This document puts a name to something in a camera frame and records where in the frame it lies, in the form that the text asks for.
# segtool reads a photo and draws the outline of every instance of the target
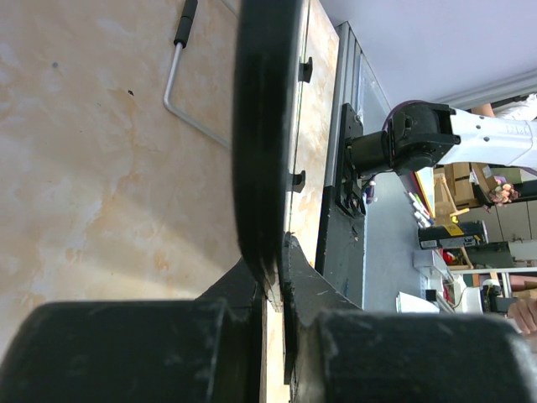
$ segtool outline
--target yellow sticker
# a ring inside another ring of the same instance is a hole
[[[445,225],[444,228],[452,237],[460,237],[461,235],[464,235],[464,232],[456,224],[448,224]]]

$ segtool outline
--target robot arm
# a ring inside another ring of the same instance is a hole
[[[386,129],[354,139],[350,155],[360,175],[394,170],[399,175],[427,166],[480,162],[537,166],[537,123],[487,118],[428,102],[395,108]]]
[[[537,166],[537,122],[487,118],[455,110],[451,127],[454,134],[461,136],[461,143],[441,159],[441,164]]]

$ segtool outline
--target black handle grip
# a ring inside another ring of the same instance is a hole
[[[194,16],[196,15],[196,9],[198,7],[198,0],[186,0],[183,7],[183,13],[179,20],[179,26],[175,33],[174,45],[182,44],[183,48],[186,47],[188,37],[190,36],[190,30],[192,29],[192,23],[194,22]]]

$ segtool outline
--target cabinet door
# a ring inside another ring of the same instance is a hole
[[[528,201],[528,215],[531,238],[537,239],[537,200]]]
[[[500,221],[496,213],[496,207],[492,207],[490,213],[484,208],[473,208],[469,212],[459,216],[462,222],[468,221],[483,221],[487,228],[488,242],[503,242],[502,230],[500,229]]]
[[[531,239],[527,202],[498,207],[498,217],[504,241],[513,242],[517,239]]]

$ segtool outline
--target human hand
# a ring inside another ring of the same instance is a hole
[[[523,334],[537,332],[537,300],[520,299],[509,307],[508,317],[512,317]]]

